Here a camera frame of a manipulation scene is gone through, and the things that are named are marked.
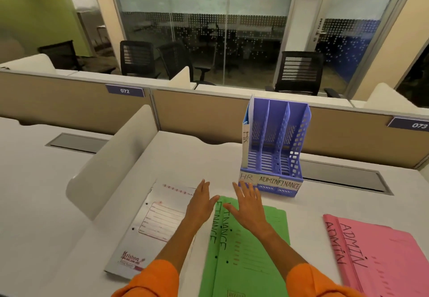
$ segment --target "beige wall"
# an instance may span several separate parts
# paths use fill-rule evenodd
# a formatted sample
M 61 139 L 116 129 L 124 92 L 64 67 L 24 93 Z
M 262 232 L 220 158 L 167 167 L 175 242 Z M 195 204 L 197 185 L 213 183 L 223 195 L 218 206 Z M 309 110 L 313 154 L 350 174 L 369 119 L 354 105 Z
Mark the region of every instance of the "beige wall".
M 353 99 L 367 100 L 378 83 L 394 88 L 429 39 L 429 0 L 407 0 Z
M 118 65 L 121 65 L 121 52 L 119 45 L 124 40 L 121 23 L 118 13 L 116 12 L 114 0 L 98 0 L 101 14 L 106 25 L 107 33 L 109 34 L 110 42 L 113 47 Z

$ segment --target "right hand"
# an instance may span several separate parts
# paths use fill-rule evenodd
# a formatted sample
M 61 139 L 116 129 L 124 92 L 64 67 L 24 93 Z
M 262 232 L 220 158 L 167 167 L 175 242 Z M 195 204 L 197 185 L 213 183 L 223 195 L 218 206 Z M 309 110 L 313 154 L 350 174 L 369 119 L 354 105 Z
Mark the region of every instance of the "right hand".
M 271 226 L 265 219 L 264 207 L 262 206 L 261 194 L 258 188 L 253 188 L 251 183 L 248 183 L 248 185 L 249 188 L 243 181 L 240 181 L 241 187 L 239 187 L 237 183 L 233 182 L 239 202 L 239 210 L 229 203 L 224 203 L 223 207 L 234 216 L 240 225 L 260 239 L 265 232 L 269 231 Z

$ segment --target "floor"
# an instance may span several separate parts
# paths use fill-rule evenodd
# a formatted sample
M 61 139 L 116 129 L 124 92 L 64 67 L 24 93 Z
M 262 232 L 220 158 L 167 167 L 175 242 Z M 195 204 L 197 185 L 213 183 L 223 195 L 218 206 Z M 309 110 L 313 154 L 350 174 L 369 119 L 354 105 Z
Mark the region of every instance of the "floor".
M 110 67 L 116 67 L 112 74 L 121 74 L 118 68 L 118 63 L 111 48 L 104 49 L 97 53 L 97 56 L 91 58 L 82 58 L 85 63 L 85 71 L 102 72 Z M 216 64 L 216 68 L 212 68 L 207 72 L 204 80 L 216 85 L 236 86 L 244 88 L 265 89 L 265 86 L 273 84 L 275 63 L 258 62 L 255 60 L 239 60 L 235 61 L 236 66 L 233 66 L 229 71 L 226 71 L 225 80 L 223 82 L 223 63 Z M 203 57 L 202 59 L 195 58 L 194 65 L 212 65 L 212 58 Z M 168 79 L 167 72 L 161 59 L 155 60 L 155 68 L 157 72 L 161 72 L 160 79 Z M 201 71 L 194 69 L 194 80 L 199 80 Z M 323 88 L 332 88 L 336 92 L 342 94 L 346 89 L 347 83 L 329 66 L 324 67 L 321 90 Z

